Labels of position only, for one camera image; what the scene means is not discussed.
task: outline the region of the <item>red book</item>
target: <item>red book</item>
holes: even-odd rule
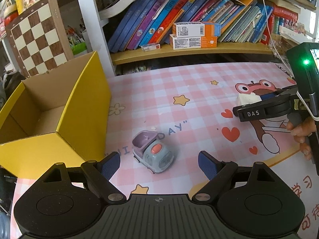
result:
[[[208,0],[204,6],[198,11],[197,14],[191,19],[191,22],[197,22],[204,14],[208,11],[210,7],[212,7],[219,0]]]
[[[270,33],[272,33],[272,29],[274,27],[274,24],[275,24],[275,16],[273,14],[271,14],[268,18],[268,26],[269,26]],[[261,43],[268,45],[269,40],[270,40],[270,35],[268,32],[268,28],[266,26],[266,29],[265,29],[263,36],[262,36],[262,39],[261,39]]]
[[[162,23],[160,24],[160,26],[158,27],[158,29],[155,31],[155,33],[153,34],[152,38],[150,39],[150,41],[148,42],[148,44],[150,43],[154,43],[157,41],[157,39],[162,35],[162,32],[166,30],[166,28],[169,26],[169,24],[171,23],[171,21],[174,19],[174,17],[176,16],[176,14],[178,14],[178,12],[181,10],[181,8],[185,5],[185,3],[187,3],[188,0],[179,0],[175,6],[171,9],[171,11],[167,14],[167,16],[165,17],[165,19],[162,21]]]
[[[279,7],[273,2],[267,1],[266,4],[269,6],[272,6],[274,8],[274,10],[272,12],[273,15],[275,15],[277,17],[284,18],[286,20],[290,20],[290,21],[295,21],[295,22],[298,21],[298,13],[295,13],[291,10],[284,8],[284,7]]]

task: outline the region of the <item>red heart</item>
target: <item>red heart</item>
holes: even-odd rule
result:
[[[257,148],[257,147],[249,148],[249,151],[250,151],[253,155],[256,155],[256,154],[258,153],[258,148]]]
[[[225,112],[222,112],[221,115],[224,117],[224,118],[228,118],[228,119],[231,119],[232,118],[232,112],[229,110],[229,109],[226,109]]]
[[[293,79],[291,79],[291,78],[287,78],[287,80],[288,80],[291,84],[296,84],[296,82],[295,82]]]
[[[235,142],[240,135],[239,129],[236,127],[232,128],[232,131],[230,131],[227,127],[223,127],[221,132],[223,136],[231,142]]]

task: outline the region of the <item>toy car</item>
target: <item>toy car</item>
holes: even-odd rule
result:
[[[132,144],[134,159],[153,174],[165,171],[174,160],[173,152],[160,141],[156,131],[141,131]]]

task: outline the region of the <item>purple book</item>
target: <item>purple book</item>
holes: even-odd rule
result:
[[[165,0],[157,0],[156,3],[153,5],[152,9],[149,13],[145,16],[144,20],[138,27],[138,30],[135,32],[134,36],[132,37],[130,43],[127,46],[127,49],[134,49],[138,41],[143,35],[143,32],[146,30],[149,23],[152,21],[153,16],[156,14],[157,10],[161,7],[161,5],[165,2]]]

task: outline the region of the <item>cartoon frog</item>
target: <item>cartoon frog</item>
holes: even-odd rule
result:
[[[261,96],[272,93],[276,91],[277,88],[272,82],[260,80],[258,83],[254,83],[253,81],[251,81],[250,84],[238,83],[236,84],[236,90],[239,93],[251,94],[253,92]],[[277,132],[287,133],[286,125],[288,121],[287,115],[284,115],[272,119],[253,120],[250,123],[256,131],[258,140],[262,142],[264,147],[272,154],[277,154],[280,148],[273,135],[276,137]]]

